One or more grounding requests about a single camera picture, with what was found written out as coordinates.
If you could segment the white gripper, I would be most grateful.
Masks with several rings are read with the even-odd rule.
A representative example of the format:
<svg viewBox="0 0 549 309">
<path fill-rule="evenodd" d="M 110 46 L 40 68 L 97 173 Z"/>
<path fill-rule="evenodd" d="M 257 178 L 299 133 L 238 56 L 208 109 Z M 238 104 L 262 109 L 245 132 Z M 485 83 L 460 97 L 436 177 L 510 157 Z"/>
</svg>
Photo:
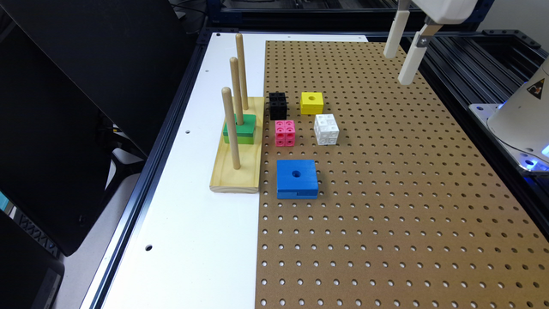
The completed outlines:
<svg viewBox="0 0 549 309">
<path fill-rule="evenodd" d="M 398 75 L 398 81 L 402 85 L 409 85 L 413 82 L 427 46 L 435 33 L 443 26 L 442 24 L 463 23 L 472 14 L 477 0 L 413 0 L 413 3 L 437 24 L 426 23 L 415 34 Z M 410 0 L 398 1 L 395 18 L 383 51 L 386 58 L 394 58 L 396 55 L 410 15 L 409 7 Z"/>
</svg>

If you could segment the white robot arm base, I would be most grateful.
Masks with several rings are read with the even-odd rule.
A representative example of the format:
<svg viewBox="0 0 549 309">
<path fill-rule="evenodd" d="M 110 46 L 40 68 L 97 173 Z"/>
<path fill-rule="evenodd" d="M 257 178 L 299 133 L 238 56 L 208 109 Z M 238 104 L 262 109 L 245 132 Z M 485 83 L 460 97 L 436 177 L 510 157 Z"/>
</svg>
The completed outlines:
<svg viewBox="0 0 549 309">
<path fill-rule="evenodd" d="M 548 161 L 548 59 L 488 120 L 505 144 Z"/>
</svg>

